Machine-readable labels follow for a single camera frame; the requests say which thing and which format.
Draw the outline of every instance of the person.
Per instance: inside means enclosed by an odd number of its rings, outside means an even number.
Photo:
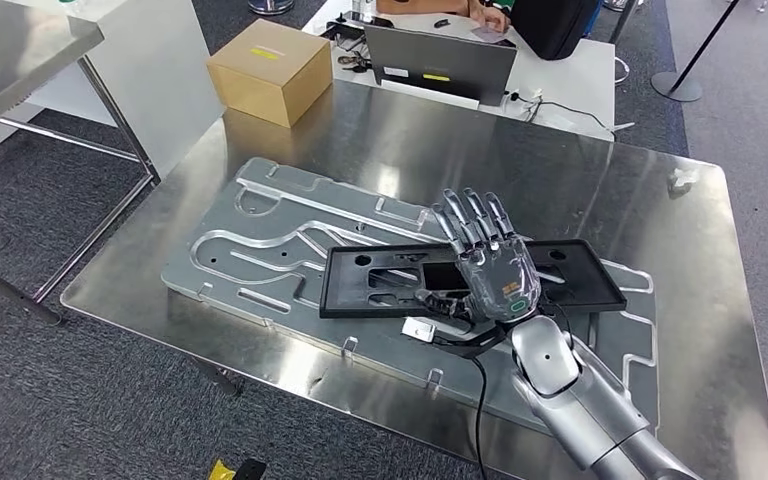
[[[379,13],[405,15],[419,13],[452,13],[470,17],[480,26],[504,33],[510,19],[496,7],[484,6],[481,0],[377,0]]]

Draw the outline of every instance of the black backpack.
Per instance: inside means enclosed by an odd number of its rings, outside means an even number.
[[[572,55],[600,1],[516,0],[511,26],[538,57],[560,60]]]

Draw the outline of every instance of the yellow label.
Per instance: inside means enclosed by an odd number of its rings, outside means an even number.
[[[422,78],[427,78],[429,80],[439,80],[441,82],[449,81],[449,77],[444,77],[443,75],[431,75],[430,73],[423,73]]]
[[[261,50],[259,48],[252,48],[249,51],[255,55],[260,55],[261,57],[268,58],[270,60],[278,59],[278,55],[275,55],[274,53],[271,53],[271,52],[267,52],[266,50]]]

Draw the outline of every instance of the black plastic tray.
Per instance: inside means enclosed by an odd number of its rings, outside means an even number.
[[[544,311],[565,314],[624,310],[626,299],[585,240],[527,243],[537,270],[564,280],[541,278]],[[469,293],[448,244],[335,247],[328,252],[319,316],[393,318],[428,316],[418,289],[462,297]]]

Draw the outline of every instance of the robotic arm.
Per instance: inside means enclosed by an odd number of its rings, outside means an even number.
[[[474,324],[494,322],[509,333],[514,387],[582,470],[604,480],[701,480],[655,439],[630,392],[593,351],[537,314],[534,263],[496,195],[486,195],[491,220],[475,192],[464,194],[474,221],[449,189],[444,197],[458,227],[441,205],[432,211],[471,295],[451,301],[423,292],[426,304]]]
[[[517,325],[511,343],[514,387],[579,468],[600,479],[701,480],[649,432],[613,372],[552,319]]]

